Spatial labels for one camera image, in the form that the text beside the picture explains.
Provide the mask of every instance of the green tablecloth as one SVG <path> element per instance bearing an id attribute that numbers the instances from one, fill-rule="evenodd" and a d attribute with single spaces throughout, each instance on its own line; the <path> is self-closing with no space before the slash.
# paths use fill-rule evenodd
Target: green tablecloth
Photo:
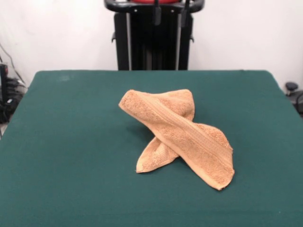
<path id="1" fill-rule="evenodd" d="M 135 173 L 153 135 L 118 102 L 182 88 L 234 148 L 221 192 L 182 159 Z M 0 141 L 1 227 L 298 227 L 302 190 L 303 122 L 265 71 L 39 72 Z"/>

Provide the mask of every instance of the red part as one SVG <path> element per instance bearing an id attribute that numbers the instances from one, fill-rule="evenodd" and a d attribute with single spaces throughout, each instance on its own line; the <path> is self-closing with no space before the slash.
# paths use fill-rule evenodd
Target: red part
<path id="1" fill-rule="evenodd" d="M 153 4 L 155 3 L 155 0 L 132 0 L 132 2 Z M 179 0 L 159 0 L 159 4 L 171 4 L 176 2 L 179 2 Z"/>

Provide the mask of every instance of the electrical cord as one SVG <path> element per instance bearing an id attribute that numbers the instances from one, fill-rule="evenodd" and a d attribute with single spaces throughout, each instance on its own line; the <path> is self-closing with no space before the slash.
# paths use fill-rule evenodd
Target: electrical cord
<path id="1" fill-rule="evenodd" d="M 20 76 L 20 74 L 17 72 L 15 65 L 14 65 L 14 61 L 13 58 L 11 57 L 11 55 L 4 49 L 4 47 L 2 46 L 2 44 L 0 43 L 0 48 L 3 50 L 3 52 L 9 57 L 10 59 L 10 63 L 11 66 L 13 68 L 13 70 L 15 71 L 16 75 L 19 77 L 19 79 L 23 82 L 23 84 L 25 84 L 24 80 L 22 79 L 22 77 Z"/>

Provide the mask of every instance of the towel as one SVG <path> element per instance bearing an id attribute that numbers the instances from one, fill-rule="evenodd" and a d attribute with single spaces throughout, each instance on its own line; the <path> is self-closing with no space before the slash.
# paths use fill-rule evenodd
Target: towel
<path id="1" fill-rule="evenodd" d="M 156 137 L 140 156 L 143 161 L 137 163 L 138 172 L 143 163 L 150 161 L 153 169 L 181 156 L 211 187 L 221 190 L 231 182 L 232 148 L 219 129 L 191 121 L 195 110 L 190 91 L 149 94 L 129 90 L 119 106 Z"/>
<path id="2" fill-rule="evenodd" d="M 167 106 L 176 114 L 183 116 L 190 121 L 193 120 L 195 114 L 195 104 L 191 92 L 187 89 L 170 91 L 162 94 L 148 94 L 159 99 L 161 103 Z M 179 155 L 162 143 L 158 138 L 154 138 L 144 149 L 138 159 L 136 172 L 146 173 L 159 167 L 171 163 Z"/>

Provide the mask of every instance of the white wall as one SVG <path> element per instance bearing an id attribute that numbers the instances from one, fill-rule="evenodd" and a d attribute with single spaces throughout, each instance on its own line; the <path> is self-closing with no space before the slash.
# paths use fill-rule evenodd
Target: white wall
<path id="1" fill-rule="evenodd" d="M 0 42 L 29 84 L 35 72 L 116 70 L 103 0 L 0 0 Z M 194 15 L 189 68 L 266 69 L 303 86 L 302 0 L 206 0 Z"/>

